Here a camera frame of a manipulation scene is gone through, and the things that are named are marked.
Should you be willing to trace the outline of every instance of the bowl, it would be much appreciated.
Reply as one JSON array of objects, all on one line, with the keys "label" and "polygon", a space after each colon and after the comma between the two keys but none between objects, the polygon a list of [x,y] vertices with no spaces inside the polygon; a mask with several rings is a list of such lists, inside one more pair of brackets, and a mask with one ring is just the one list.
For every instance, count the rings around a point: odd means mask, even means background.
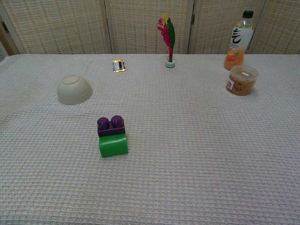
[{"label": "bowl", "polygon": [[88,100],[93,94],[90,84],[78,76],[64,78],[57,87],[58,100],[65,105],[76,105]]}]

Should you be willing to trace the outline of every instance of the yellow feather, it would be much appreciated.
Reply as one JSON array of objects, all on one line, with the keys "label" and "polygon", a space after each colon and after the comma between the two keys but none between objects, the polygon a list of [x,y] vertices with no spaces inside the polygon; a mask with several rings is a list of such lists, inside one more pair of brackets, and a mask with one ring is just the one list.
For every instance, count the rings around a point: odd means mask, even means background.
[{"label": "yellow feather", "polygon": [[167,23],[167,21],[169,19],[169,15],[167,13],[164,13],[162,19],[163,19],[163,25],[164,25],[165,23]]}]

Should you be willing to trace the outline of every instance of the bottle label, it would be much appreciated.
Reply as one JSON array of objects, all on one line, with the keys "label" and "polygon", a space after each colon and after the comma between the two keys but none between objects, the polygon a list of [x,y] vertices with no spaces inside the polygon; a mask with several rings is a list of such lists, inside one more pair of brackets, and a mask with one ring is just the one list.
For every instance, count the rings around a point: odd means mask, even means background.
[{"label": "bottle label", "polygon": [[244,55],[246,48],[253,35],[253,26],[242,26],[237,24],[232,31],[229,52],[226,60],[229,62],[237,61],[241,55]]},{"label": "bottle label", "polygon": [[253,26],[241,26],[237,24],[231,35],[230,48],[246,49],[253,35]]}]

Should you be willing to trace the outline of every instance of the plastic bottle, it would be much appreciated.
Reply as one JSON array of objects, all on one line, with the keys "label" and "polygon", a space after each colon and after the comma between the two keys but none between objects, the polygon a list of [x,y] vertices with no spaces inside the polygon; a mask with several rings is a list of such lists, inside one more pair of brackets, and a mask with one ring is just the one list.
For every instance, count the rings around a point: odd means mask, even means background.
[{"label": "plastic bottle", "polygon": [[253,35],[252,16],[253,11],[244,11],[242,20],[233,28],[229,51],[224,62],[224,67],[228,70],[243,63],[245,51]]}]

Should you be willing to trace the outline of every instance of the food container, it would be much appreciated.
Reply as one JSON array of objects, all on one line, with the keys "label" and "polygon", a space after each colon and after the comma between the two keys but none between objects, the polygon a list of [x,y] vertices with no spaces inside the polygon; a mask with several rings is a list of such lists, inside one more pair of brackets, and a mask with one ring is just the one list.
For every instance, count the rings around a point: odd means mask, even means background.
[{"label": "food container", "polygon": [[226,88],[235,95],[248,95],[257,78],[256,69],[244,65],[234,66],[231,68]]}]

